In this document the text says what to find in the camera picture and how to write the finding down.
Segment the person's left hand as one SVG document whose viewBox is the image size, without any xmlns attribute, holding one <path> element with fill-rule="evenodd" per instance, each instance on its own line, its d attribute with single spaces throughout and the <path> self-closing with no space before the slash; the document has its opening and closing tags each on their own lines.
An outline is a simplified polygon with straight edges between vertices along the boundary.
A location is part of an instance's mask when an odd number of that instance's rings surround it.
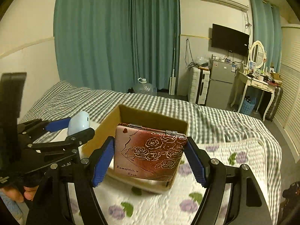
<svg viewBox="0 0 300 225">
<path fill-rule="evenodd" d="M 24 199 L 27 199 L 29 201 L 32 201 L 34 199 L 34 196 L 36 194 L 36 191 L 39 186 L 35 187 L 23 187 L 24 193 L 22 194 L 19 189 L 17 189 L 14 186 L 6 186 L 4 188 L 1 188 L 1 191 L 12 200 L 22 203 L 24 202 Z"/>
</svg>

